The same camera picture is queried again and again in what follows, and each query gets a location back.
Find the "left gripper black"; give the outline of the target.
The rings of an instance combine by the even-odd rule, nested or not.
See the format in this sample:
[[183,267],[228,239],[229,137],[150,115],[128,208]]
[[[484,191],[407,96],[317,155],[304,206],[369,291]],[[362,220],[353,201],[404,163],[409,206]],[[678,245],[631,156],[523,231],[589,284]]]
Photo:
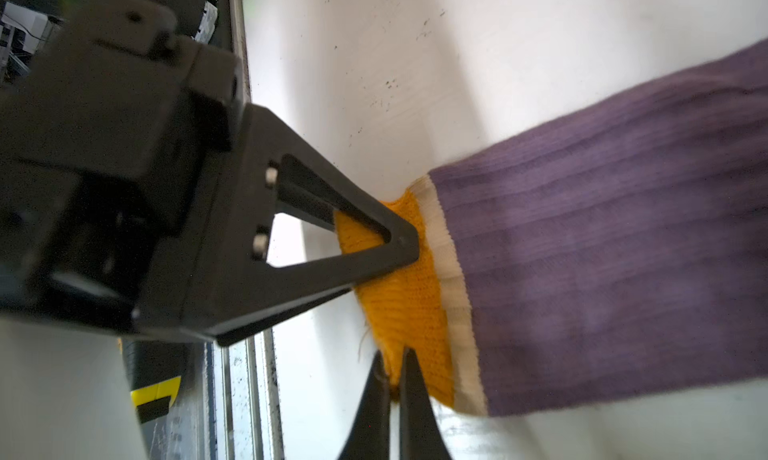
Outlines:
[[150,0],[79,0],[1,97],[1,311],[134,334],[157,248],[228,152],[241,60]]

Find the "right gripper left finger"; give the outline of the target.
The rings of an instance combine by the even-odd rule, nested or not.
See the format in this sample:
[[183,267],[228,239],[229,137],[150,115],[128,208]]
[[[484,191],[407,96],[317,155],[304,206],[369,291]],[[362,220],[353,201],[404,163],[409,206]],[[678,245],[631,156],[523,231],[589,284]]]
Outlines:
[[339,460],[387,460],[390,455],[390,382],[377,352]]

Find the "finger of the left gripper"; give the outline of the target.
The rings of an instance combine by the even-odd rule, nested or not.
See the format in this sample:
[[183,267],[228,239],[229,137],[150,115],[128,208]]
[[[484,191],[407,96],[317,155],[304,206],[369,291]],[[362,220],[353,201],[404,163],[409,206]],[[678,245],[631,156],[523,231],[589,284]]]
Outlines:
[[[326,230],[343,213],[380,244],[288,267],[267,262],[274,219]],[[161,242],[135,329],[167,342],[230,346],[414,263],[413,225],[381,204],[269,110],[249,105],[233,151],[211,158],[180,236]]]

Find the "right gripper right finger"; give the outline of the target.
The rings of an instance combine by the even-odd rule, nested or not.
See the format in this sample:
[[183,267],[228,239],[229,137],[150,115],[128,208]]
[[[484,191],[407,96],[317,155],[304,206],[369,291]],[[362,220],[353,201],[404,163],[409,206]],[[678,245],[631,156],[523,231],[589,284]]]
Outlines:
[[399,455],[401,459],[450,460],[443,441],[416,352],[403,352],[399,381]]

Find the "purple striped sock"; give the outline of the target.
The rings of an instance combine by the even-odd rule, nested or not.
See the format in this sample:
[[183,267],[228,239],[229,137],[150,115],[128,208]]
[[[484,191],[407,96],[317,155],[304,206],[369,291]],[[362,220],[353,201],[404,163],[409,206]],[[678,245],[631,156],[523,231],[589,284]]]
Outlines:
[[398,387],[509,416],[767,373],[767,45],[414,181],[418,260],[356,294]]

